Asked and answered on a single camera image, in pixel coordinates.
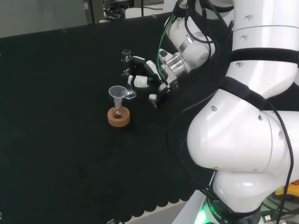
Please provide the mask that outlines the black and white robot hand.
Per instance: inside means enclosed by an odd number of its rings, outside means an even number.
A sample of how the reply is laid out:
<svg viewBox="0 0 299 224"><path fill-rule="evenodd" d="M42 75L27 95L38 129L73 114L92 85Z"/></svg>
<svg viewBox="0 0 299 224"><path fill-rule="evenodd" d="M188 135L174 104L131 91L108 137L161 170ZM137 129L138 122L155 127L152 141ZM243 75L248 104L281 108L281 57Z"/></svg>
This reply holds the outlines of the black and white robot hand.
<svg viewBox="0 0 299 224"><path fill-rule="evenodd" d="M139 56L123 56L124 71L123 80L130 86L130 94L136 96L138 89L156 88L157 93L149 94L149 101L160 109L167 98L178 88L178 78L162 58L160 69L166 81L158 74L156 65L151 60Z"/></svg>

